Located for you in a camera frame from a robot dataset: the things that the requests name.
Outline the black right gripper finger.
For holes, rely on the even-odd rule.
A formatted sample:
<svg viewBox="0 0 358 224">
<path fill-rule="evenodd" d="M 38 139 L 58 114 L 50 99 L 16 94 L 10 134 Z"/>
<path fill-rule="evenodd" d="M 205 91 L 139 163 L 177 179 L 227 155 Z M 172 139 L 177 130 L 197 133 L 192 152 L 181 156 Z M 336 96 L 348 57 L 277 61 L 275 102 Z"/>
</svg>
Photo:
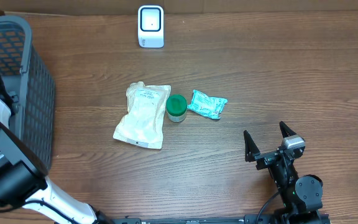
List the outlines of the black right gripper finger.
<svg viewBox="0 0 358 224">
<path fill-rule="evenodd" d="M 279 127 L 282 133 L 283 138 L 296 135 L 292 129 L 290 129 L 283 121 L 279 122 Z"/>
<path fill-rule="evenodd" d="M 260 155 L 260 151 L 247 130 L 244 131 L 244 142 L 245 142 L 245 160 L 247 162 L 254 162 L 255 158 Z"/>
</svg>

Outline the teal wipes packet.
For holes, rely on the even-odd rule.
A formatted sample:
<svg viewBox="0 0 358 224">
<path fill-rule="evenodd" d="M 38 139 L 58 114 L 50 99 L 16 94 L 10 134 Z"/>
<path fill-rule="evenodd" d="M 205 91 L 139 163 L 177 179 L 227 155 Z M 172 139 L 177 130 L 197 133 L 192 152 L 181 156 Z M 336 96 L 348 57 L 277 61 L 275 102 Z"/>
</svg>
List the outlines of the teal wipes packet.
<svg viewBox="0 0 358 224">
<path fill-rule="evenodd" d="M 212 97 L 193 90 L 193 97 L 187 109 L 210 119 L 221 119 L 219 115 L 223 112 L 226 103 L 225 98 Z"/>
</svg>

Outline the green lid jar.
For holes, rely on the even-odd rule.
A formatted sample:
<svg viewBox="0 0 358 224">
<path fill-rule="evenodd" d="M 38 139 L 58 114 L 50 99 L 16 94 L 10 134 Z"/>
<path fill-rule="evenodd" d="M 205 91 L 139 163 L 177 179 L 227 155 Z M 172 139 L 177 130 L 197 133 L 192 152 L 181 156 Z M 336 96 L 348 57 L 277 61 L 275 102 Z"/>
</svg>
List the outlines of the green lid jar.
<svg viewBox="0 0 358 224">
<path fill-rule="evenodd" d="M 170 121 L 179 123 L 186 118 L 187 102 L 182 95 L 171 95 L 166 102 L 166 111 Z"/>
</svg>

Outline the beige pouch bag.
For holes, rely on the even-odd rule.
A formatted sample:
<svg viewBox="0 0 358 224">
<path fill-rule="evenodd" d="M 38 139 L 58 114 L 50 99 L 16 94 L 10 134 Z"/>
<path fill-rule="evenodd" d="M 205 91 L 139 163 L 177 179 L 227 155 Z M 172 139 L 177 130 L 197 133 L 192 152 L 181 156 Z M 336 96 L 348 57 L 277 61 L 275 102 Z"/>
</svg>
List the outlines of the beige pouch bag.
<svg viewBox="0 0 358 224">
<path fill-rule="evenodd" d="M 127 114 L 116 126 L 113 138 L 148 149 L 161 149 L 163 119 L 170 85 L 131 83 L 126 90 Z"/>
</svg>

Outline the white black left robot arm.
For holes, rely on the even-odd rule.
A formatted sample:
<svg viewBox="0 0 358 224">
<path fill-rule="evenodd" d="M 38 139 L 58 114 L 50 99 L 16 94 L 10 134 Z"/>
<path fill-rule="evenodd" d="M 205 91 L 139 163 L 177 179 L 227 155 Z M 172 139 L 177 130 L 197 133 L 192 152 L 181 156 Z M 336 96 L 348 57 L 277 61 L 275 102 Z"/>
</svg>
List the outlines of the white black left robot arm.
<svg viewBox="0 0 358 224">
<path fill-rule="evenodd" d="M 55 223 L 111 223 L 50 180 L 43 162 L 9 130 L 12 104 L 0 76 L 0 213 L 25 208 Z"/>
</svg>

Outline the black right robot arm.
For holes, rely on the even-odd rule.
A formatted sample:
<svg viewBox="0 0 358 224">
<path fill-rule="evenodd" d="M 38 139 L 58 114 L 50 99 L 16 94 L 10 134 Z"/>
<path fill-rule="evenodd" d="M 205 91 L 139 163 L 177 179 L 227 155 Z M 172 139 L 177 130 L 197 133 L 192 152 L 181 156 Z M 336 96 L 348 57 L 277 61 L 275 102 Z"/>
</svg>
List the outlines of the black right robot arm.
<svg viewBox="0 0 358 224">
<path fill-rule="evenodd" d="M 283 121 L 279 123 L 282 143 L 274 151 L 261 153 L 248 131 L 244 131 L 245 160 L 256 169 L 268 169 L 277 187 L 256 215 L 245 215 L 245 223 L 329 223 L 320 215 L 323 181 L 316 175 L 298 176 L 293 165 L 305 150 L 305 140 Z"/>
</svg>

